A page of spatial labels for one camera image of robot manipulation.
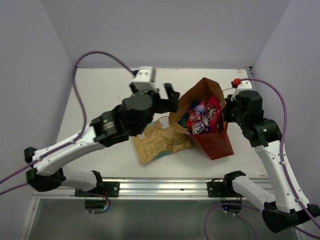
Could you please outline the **tan kraft snack bag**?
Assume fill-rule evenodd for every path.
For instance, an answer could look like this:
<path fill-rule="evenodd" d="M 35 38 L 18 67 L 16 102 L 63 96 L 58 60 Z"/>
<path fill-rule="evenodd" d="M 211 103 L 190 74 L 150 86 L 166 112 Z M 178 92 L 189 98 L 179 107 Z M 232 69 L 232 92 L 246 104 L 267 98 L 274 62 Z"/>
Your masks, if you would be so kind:
<path fill-rule="evenodd" d="M 141 165 L 191 147 L 186 134 L 170 127 L 168 116 L 151 122 L 141 134 L 133 136 L 131 140 Z"/>

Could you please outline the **red brown paper bag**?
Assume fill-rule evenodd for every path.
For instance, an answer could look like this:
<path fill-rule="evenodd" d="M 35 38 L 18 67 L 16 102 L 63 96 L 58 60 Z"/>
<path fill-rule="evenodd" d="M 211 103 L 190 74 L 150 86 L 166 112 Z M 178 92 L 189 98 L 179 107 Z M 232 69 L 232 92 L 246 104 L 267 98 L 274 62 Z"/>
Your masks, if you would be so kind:
<path fill-rule="evenodd" d="M 178 124 L 194 100 L 198 100 L 199 103 L 205 101 L 207 109 L 207 104 L 212 96 L 216 96 L 221 104 L 222 122 L 217 133 L 191 134 L 188 128 Z M 227 134 L 228 124 L 223 120 L 225 105 L 224 93 L 219 83 L 203 77 L 180 97 L 177 112 L 171 112 L 168 116 L 169 125 L 177 132 L 185 134 L 189 140 L 194 140 L 211 160 L 231 156 L 234 151 Z"/>

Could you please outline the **blue snack bag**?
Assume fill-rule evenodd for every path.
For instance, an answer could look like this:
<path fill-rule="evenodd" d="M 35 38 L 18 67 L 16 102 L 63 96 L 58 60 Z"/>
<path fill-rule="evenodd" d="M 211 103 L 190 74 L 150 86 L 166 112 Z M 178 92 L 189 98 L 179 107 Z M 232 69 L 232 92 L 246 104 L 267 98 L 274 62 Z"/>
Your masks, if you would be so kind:
<path fill-rule="evenodd" d="M 183 114 L 183 116 L 180 118 L 180 120 L 177 122 L 180 126 L 183 128 L 189 129 L 191 127 L 190 123 L 190 114 L 193 111 L 193 109 L 199 104 L 198 100 L 194 100 L 187 111 Z"/>

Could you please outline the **pink chips bag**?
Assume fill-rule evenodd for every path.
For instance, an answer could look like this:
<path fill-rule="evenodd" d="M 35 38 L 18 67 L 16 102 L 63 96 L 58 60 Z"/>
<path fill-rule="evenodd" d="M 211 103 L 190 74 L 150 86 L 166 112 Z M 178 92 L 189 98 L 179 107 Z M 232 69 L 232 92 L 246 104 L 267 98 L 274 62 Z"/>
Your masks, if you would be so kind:
<path fill-rule="evenodd" d="M 218 98 L 213 95 L 207 103 L 207 122 L 211 133 L 218 133 L 222 122 L 222 107 Z"/>

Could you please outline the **red rice cracker bag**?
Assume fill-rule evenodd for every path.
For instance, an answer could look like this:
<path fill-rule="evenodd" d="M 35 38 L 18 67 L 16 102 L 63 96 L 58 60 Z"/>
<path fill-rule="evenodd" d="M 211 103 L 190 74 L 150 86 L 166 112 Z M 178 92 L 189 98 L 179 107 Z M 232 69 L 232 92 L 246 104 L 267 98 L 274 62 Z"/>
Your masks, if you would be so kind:
<path fill-rule="evenodd" d="M 189 112 L 189 117 L 186 122 L 186 126 L 190 128 L 192 123 L 195 121 L 200 121 L 202 119 L 202 114 L 196 110 L 192 110 Z"/>

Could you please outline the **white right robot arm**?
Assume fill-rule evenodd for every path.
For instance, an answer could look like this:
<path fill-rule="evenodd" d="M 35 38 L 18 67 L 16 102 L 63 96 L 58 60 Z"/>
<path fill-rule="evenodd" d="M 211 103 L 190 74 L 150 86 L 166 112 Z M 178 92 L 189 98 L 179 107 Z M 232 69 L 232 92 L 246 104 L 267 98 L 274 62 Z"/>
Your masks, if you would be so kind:
<path fill-rule="evenodd" d="M 319 217 L 319 206 L 311 204 L 302 192 L 281 148 L 282 133 L 278 124 L 264 117 L 260 94 L 243 90 L 228 95 L 225 102 L 224 120 L 240 126 L 243 136 L 263 163 L 273 193 L 253 183 L 240 170 L 224 176 L 223 192 L 227 196 L 239 194 L 248 199 L 262 213 L 265 224 L 273 233 Z"/>

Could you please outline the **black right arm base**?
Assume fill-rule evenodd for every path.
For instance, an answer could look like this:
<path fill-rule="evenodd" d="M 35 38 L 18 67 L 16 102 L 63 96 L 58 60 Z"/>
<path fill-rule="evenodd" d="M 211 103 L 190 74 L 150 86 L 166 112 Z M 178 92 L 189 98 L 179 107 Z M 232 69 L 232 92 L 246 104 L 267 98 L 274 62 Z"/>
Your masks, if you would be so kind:
<path fill-rule="evenodd" d="M 222 180 L 214 178 L 206 183 L 207 195 L 209 198 L 232 198 L 236 195 L 227 190 Z"/>

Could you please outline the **purple candy bag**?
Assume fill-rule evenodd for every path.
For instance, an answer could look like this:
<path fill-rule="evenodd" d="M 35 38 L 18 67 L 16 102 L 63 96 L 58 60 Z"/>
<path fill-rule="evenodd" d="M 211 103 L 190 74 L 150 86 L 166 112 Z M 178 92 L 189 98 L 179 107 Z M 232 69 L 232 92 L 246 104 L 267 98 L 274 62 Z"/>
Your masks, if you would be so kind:
<path fill-rule="evenodd" d="M 211 129 L 207 120 L 207 110 L 205 101 L 201 101 L 193 110 L 200 112 L 202 114 L 202 117 L 201 120 L 194 121 L 192 123 L 192 126 L 189 128 L 189 132 L 192 135 L 210 133 Z"/>

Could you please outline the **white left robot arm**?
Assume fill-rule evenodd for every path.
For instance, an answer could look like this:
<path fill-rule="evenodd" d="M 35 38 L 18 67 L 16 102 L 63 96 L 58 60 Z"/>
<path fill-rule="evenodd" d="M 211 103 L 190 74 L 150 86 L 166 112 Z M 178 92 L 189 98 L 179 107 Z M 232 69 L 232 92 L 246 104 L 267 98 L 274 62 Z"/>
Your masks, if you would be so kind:
<path fill-rule="evenodd" d="M 164 84 L 166 99 L 160 97 L 158 89 L 137 90 L 133 84 L 130 88 L 130 97 L 94 118 L 79 133 L 47 148 L 26 148 L 25 161 L 32 164 L 26 172 L 27 184 L 38 192 L 69 187 L 95 197 L 105 195 L 106 188 L 98 171 L 83 172 L 69 168 L 67 164 L 142 134 L 154 114 L 175 113 L 178 110 L 180 93 L 174 91 L 170 83 Z"/>

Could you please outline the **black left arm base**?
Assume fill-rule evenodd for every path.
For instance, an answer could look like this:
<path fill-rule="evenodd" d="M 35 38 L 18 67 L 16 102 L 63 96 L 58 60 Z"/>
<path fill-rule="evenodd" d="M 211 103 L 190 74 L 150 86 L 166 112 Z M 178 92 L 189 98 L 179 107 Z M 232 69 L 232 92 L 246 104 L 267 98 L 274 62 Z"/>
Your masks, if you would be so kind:
<path fill-rule="evenodd" d="M 96 188 L 90 191 L 83 191 L 76 188 L 74 196 L 75 197 L 108 197 L 117 198 L 120 191 L 119 181 L 104 181 L 99 183 Z"/>

